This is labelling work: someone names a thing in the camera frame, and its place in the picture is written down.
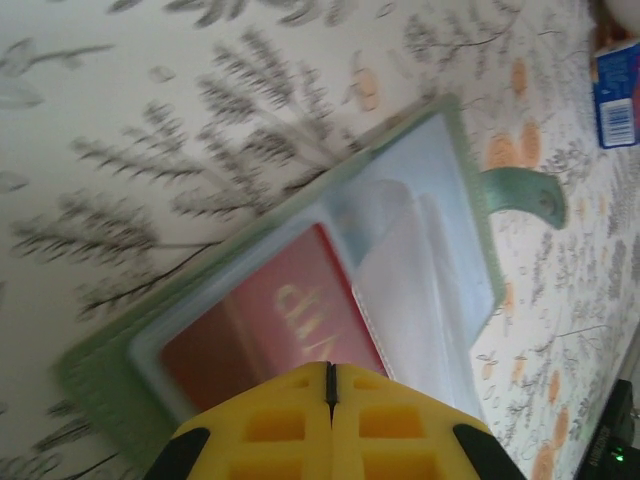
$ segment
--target black device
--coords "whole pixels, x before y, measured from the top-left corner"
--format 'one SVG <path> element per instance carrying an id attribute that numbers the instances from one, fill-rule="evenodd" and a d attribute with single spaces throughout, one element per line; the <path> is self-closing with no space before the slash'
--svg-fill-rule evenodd
<path id="1" fill-rule="evenodd" d="M 640 479 L 640 450 L 631 447 L 635 435 L 633 386 L 618 380 L 582 460 L 577 480 Z"/>

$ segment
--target yellow plastic part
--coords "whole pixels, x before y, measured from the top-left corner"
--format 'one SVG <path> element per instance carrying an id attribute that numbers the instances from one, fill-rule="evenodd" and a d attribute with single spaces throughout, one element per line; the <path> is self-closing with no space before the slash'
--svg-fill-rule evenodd
<path id="1" fill-rule="evenodd" d="M 479 420 L 381 375 L 337 366 L 333 422 L 326 363 L 259 385 L 182 425 L 210 437 L 189 480 L 477 479 L 453 427 Z"/>

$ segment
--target red card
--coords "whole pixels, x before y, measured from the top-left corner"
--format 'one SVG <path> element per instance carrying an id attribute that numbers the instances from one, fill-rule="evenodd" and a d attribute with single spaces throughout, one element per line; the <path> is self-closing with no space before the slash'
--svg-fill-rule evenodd
<path id="1" fill-rule="evenodd" d="M 384 372 L 320 224 L 170 340 L 160 360 L 201 411 L 311 361 Z"/>

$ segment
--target blue box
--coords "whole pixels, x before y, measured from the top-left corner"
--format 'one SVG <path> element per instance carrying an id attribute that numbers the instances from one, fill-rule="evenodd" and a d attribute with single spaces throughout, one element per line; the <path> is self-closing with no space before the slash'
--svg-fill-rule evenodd
<path id="1" fill-rule="evenodd" d="M 593 97 L 602 148 L 640 143 L 640 41 L 595 54 Z"/>

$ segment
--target table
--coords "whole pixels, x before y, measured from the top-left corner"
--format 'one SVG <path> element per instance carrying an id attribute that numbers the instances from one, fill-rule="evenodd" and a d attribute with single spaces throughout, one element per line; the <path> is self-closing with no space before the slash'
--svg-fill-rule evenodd
<path id="1" fill-rule="evenodd" d="M 576 471 L 640 282 L 640 151 L 597 147 L 586 2 L 9 0 L 0 22 L 0 477 L 135 478 L 53 361 L 443 92 L 483 169 L 565 185 L 562 231 L 491 217 L 508 295 L 470 358 L 522 470 Z"/>

